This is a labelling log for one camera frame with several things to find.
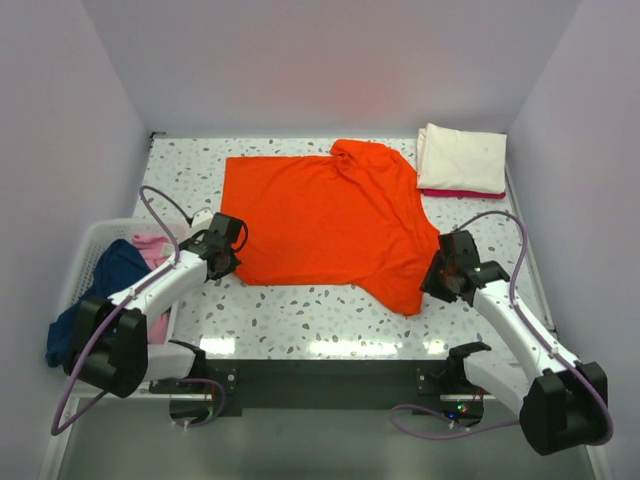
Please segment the orange t-shirt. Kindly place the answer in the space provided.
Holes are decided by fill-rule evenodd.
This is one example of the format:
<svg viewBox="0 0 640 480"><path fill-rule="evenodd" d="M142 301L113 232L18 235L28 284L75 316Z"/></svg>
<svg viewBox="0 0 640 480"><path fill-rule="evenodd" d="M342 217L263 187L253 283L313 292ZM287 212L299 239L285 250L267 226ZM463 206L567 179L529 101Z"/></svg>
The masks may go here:
<svg viewBox="0 0 640 480"><path fill-rule="evenodd" d="M398 151L340 139L326 156L230 157L221 210L248 226L244 283L355 285L396 314L421 312L439 231Z"/></svg>

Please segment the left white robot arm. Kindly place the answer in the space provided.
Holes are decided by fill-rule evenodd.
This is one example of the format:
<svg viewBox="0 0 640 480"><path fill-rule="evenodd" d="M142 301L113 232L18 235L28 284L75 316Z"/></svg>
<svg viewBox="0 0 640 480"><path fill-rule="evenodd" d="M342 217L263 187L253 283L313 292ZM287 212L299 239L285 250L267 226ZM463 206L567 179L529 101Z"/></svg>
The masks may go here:
<svg viewBox="0 0 640 480"><path fill-rule="evenodd" d="M244 221L215 213L161 267L108 297L83 300L62 363L65 374L119 398L155 381L200 390L207 380L204 352L184 342L150 343L151 322L195 288L233 273L248 237Z"/></svg>

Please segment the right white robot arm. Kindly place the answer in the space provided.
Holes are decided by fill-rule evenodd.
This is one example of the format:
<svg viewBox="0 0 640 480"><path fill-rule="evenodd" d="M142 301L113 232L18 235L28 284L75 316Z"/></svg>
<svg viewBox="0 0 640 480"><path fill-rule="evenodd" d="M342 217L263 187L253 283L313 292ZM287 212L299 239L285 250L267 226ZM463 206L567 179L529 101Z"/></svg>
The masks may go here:
<svg viewBox="0 0 640 480"><path fill-rule="evenodd" d="M462 300L498 333L516 360L511 366L476 341L449 351L437 381L459 393L492 394L518 417L530 446L549 455L579 445L602 445L613 434L608 381L595 362L565 348L515 292L496 261L483 262L468 231L439 238L421 289L448 303Z"/></svg>

